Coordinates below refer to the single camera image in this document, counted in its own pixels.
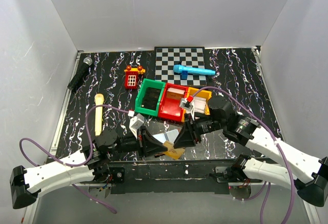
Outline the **brown leather card holder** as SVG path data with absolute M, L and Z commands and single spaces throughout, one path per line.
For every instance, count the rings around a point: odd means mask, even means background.
M 176 139 L 176 137 L 178 136 L 179 131 L 177 129 L 168 131 L 168 132 L 163 132 L 163 133 L 158 133 L 158 134 L 154 134 L 153 136 L 160 141 L 162 144 L 165 141 L 169 141 L 172 144 L 174 144 L 174 141 Z M 155 157 L 160 157 L 160 156 L 164 156 L 164 154 L 157 154 L 155 155 Z

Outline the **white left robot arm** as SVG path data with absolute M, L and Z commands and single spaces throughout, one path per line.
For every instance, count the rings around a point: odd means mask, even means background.
M 90 146 L 62 158 L 60 162 L 53 161 L 33 168 L 15 167 L 10 177 L 12 207 L 25 208 L 49 192 L 80 182 L 123 183 L 124 167 L 109 165 L 114 157 L 128 152 L 149 157 L 167 150 L 144 126 L 137 130 L 136 135 L 123 137 L 112 129 L 106 129 L 95 137 Z

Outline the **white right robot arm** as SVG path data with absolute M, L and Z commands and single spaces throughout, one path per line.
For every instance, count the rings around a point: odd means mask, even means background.
M 183 98 L 184 124 L 174 141 L 174 148 L 194 147 L 203 134 L 222 131 L 228 140 L 260 152 L 275 164 L 265 163 L 250 156 L 239 156 L 229 170 L 232 177 L 243 180 L 258 179 L 295 190 L 300 198 L 323 207 L 327 200 L 327 158 L 307 155 L 271 136 L 259 122 L 238 114 L 222 96 L 207 102 L 209 115 L 194 117 L 193 97 Z

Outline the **white cards in yellow bin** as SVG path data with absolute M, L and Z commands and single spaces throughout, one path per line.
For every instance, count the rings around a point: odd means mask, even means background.
M 194 97 L 194 111 L 198 113 L 206 113 L 207 100 L 203 97 Z

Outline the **red plastic bin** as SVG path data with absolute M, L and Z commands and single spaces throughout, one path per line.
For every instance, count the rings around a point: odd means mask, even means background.
M 179 106 L 180 101 L 166 98 L 166 92 L 168 88 L 177 88 L 185 90 L 184 98 L 186 98 L 188 87 L 167 83 L 165 85 L 165 89 L 159 105 L 158 116 L 160 118 L 180 123 L 183 121 L 184 109 Z

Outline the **yellow plastic bin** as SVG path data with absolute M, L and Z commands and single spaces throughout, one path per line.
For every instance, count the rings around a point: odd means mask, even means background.
M 206 100 L 207 100 L 207 102 L 208 102 L 208 100 L 212 97 L 212 92 L 211 91 L 207 91 L 207 90 L 202 90 L 201 92 L 199 92 L 196 96 L 198 96 L 198 97 L 203 97 L 203 98 L 205 98 Z M 205 113 L 205 115 L 209 115 L 210 114 L 210 112 L 209 112 L 209 108 L 208 108 L 208 105 L 206 105 L 206 113 Z

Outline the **brown box in red bin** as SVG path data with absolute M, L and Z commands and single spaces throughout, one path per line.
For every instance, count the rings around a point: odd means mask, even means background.
M 166 92 L 166 98 L 180 101 L 185 97 L 185 90 L 177 88 L 168 88 Z

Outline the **black item in green bin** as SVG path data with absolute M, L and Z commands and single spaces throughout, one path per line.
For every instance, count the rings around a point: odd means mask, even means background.
M 152 87 L 146 88 L 144 97 L 142 98 L 141 107 L 149 110 L 156 110 L 160 94 L 160 89 Z

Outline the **beige toy microphone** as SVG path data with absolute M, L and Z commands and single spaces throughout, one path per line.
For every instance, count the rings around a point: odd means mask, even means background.
M 102 133 L 102 120 L 103 120 L 103 107 L 104 96 L 100 93 L 95 95 L 95 136 L 99 136 Z

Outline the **blue toy microphone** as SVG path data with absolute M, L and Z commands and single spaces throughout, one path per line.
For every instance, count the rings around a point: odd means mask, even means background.
M 189 74 L 207 75 L 207 76 L 214 76 L 216 74 L 216 72 L 214 70 L 193 68 L 193 67 L 187 67 L 187 66 L 183 66 L 183 65 L 174 65 L 173 71 L 174 71 L 174 73 L 180 74 L 180 78 L 182 80 L 187 79 Z

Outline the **green plastic bin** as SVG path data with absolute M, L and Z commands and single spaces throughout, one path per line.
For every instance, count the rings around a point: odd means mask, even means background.
M 157 117 L 165 85 L 164 82 L 145 78 L 135 100 L 135 112 Z

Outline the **red toy phone booth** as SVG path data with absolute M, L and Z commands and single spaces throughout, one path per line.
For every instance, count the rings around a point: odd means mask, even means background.
M 138 78 L 140 75 L 143 75 L 146 70 L 142 66 L 133 68 L 131 65 L 128 65 L 125 72 L 125 88 L 126 89 L 136 89 Z

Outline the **black and white checkerboard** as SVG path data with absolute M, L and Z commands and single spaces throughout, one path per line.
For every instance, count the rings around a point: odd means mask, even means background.
M 205 86 L 204 47 L 156 47 L 155 80 L 182 86 Z

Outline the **black microphone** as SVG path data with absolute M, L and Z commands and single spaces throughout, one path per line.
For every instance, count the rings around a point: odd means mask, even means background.
M 81 86 L 81 82 L 87 76 L 89 68 L 92 66 L 93 60 L 90 57 L 85 57 L 81 66 L 76 70 L 75 75 L 69 82 L 67 88 L 75 93 L 77 89 Z

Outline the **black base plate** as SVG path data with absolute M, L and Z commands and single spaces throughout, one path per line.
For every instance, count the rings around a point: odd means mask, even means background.
M 215 168 L 227 168 L 233 159 L 117 161 L 111 167 L 125 169 L 123 183 L 114 183 L 111 194 L 200 193 L 229 194 L 227 182 L 210 176 Z

